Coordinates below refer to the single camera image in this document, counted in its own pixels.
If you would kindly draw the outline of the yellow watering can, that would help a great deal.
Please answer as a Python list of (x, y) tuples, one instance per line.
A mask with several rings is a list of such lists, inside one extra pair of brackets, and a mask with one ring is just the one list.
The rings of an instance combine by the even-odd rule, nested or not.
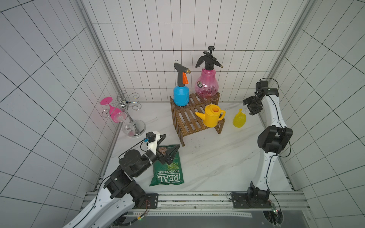
[(205, 113), (195, 112), (195, 115), (203, 120), (204, 125), (209, 128), (216, 127), (218, 122), (223, 120), (225, 114), (226, 111), (215, 104), (207, 105), (205, 107)]

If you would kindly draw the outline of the blue spray bottle orange trigger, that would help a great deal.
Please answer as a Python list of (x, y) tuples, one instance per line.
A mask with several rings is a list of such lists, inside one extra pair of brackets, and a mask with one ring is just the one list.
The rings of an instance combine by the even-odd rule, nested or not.
[(187, 74), (191, 74), (191, 70), (181, 64), (176, 60), (174, 62), (174, 68), (177, 72), (177, 86), (174, 88), (174, 103), (183, 107), (189, 103), (190, 90), (186, 86), (189, 81)]

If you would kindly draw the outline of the pink pressure sprayer bottle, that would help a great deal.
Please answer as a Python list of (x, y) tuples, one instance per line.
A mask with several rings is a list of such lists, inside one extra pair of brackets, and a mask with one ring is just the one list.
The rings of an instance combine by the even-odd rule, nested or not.
[(204, 67), (201, 71), (201, 76), (197, 79), (195, 84), (195, 92), (197, 95), (203, 98), (209, 98), (218, 93), (219, 84), (216, 79), (215, 66), (223, 68), (223, 65), (213, 56), (215, 46), (209, 46), (209, 51), (204, 51), (203, 56), (199, 57), (196, 63), (196, 68), (200, 67), (204, 63)]

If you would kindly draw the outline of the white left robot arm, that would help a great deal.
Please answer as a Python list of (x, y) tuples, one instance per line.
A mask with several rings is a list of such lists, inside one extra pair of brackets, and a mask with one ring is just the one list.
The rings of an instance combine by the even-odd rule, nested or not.
[(165, 134), (157, 131), (146, 134), (144, 154), (132, 146), (123, 153), (117, 169), (103, 181), (96, 197), (70, 222), (67, 228), (109, 228), (121, 216), (128, 215), (132, 209), (142, 209), (143, 213), (132, 221), (132, 225), (145, 217), (158, 203), (157, 193), (146, 193), (136, 182), (136, 178), (154, 163), (171, 164), (180, 148), (179, 144), (162, 146)]

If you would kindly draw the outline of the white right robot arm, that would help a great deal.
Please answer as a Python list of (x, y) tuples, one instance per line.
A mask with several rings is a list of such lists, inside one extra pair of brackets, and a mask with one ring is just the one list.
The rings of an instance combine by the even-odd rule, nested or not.
[(255, 178), (248, 188), (249, 199), (261, 199), (266, 202), (269, 199), (269, 183), (274, 163), (277, 158), (281, 157), (287, 145), (290, 145), (290, 139), (293, 130), (285, 124), (279, 106), (279, 89), (269, 87), (266, 78), (260, 79), (256, 83), (255, 95), (243, 100), (251, 116), (260, 113), (266, 108), (266, 119), (268, 126), (258, 136), (257, 144), (260, 148), (259, 164)]

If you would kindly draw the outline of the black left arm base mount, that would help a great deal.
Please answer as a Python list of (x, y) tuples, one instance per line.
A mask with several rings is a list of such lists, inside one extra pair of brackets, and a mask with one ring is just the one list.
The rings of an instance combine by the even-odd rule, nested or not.
[(157, 193), (148, 193), (137, 199), (133, 209), (156, 209), (158, 204)]

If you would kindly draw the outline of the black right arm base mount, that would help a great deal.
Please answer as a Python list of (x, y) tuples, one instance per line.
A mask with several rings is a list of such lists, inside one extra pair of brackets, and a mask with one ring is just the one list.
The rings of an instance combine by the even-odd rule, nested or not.
[(228, 198), (233, 203), (234, 209), (269, 209), (271, 208), (269, 196), (268, 189), (261, 190), (251, 181), (246, 192), (231, 192)]

